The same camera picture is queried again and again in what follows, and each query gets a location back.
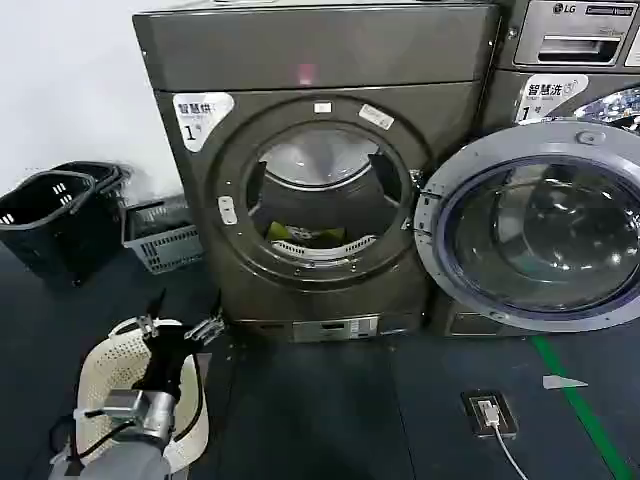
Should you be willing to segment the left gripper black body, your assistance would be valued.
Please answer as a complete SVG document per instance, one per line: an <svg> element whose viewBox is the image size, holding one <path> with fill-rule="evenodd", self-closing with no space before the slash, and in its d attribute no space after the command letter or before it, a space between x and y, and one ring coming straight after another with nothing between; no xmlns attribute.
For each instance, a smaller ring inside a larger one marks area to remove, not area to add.
<svg viewBox="0 0 640 480"><path fill-rule="evenodd" d="M142 340L150 353L144 374L133 385L134 390L164 392L179 401L182 395L181 371L185 360L194 361L196 393L202 396L203 386L197 354L204 347L204 341L190 334L186 325L161 325L155 333L144 333Z"/></svg>

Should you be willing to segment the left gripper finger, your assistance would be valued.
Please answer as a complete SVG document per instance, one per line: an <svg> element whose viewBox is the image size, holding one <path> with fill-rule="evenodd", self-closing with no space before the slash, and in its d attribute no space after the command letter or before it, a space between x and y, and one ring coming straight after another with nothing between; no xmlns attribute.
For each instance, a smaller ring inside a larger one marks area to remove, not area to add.
<svg viewBox="0 0 640 480"><path fill-rule="evenodd" d="M184 334L184 339L201 345L208 345L219 337L226 328L225 313L222 306L222 296L219 295L214 302L209 316L192 327Z"/></svg>
<svg viewBox="0 0 640 480"><path fill-rule="evenodd" d="M137 325L144 338L158 336L155 321L159 319L159 315L166 297L166 292L167 290L163 288L158 295L156 295L149 301L144 314L137 317Z"/></svg>

